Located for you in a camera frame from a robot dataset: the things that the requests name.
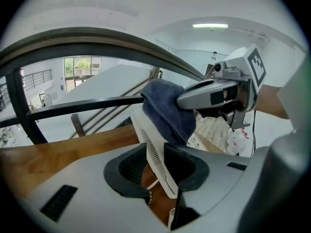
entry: wooden table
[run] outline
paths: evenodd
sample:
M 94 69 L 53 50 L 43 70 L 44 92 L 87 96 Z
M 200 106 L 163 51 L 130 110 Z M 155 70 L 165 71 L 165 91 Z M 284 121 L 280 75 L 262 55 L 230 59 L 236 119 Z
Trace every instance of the wooden table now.
M 133 125 L 71 140 L 0 150 L 1 174 L 13 194 L 26 198 L 41 183 L 81 158 L 139 143 Z M 142 186 L 156 180 L 146 166 Z M 150 209 L 167 225 L 176 200 L 167 197 L 158 183 L 152 189 Z

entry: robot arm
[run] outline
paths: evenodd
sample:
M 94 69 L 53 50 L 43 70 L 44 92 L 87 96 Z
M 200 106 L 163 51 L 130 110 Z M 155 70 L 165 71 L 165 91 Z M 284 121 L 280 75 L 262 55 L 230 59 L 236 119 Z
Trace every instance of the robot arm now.
M 177 105 L 186 110 L 196 109 L 203 117 L 223 117 L 232 129 L 247 127 L 250 124 L 243 124 L 245 113 L 255 107 L 265 78 L 262 58 L 256 45 L 251 44 L 215 63 L 212 79 L 186 88 L 177 98 Z M 246 94 L 243 106 L 237 99 L 241 92 Z

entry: black cable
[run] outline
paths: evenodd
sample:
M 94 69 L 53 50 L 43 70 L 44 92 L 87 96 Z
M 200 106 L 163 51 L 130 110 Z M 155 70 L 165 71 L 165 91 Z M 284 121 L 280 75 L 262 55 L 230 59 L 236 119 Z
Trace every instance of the black cable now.
M 256 110 L 254 110 L 254 122 L 253 122 L 253 149 L 251 157 L 253 156 L 255 150 L 256 150 L 256 137 L 255 137 L 255 118 L 256 118 Z

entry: ceiling light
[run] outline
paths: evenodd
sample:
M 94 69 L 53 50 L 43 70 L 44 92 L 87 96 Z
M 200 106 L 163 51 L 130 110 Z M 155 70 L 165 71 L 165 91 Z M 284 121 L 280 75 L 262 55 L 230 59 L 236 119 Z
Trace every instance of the ceiling light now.
M 228 28 L 228 24 L 219 23 L 204 23 L 204 24 L 193 24 L 194 28 Z

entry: window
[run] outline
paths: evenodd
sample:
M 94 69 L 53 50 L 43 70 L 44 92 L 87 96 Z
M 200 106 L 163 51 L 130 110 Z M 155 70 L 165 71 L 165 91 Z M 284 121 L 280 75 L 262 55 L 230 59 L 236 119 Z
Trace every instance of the window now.
M 64 59 L 66 91 L 101 72 L 101 57 L 71 57 Z

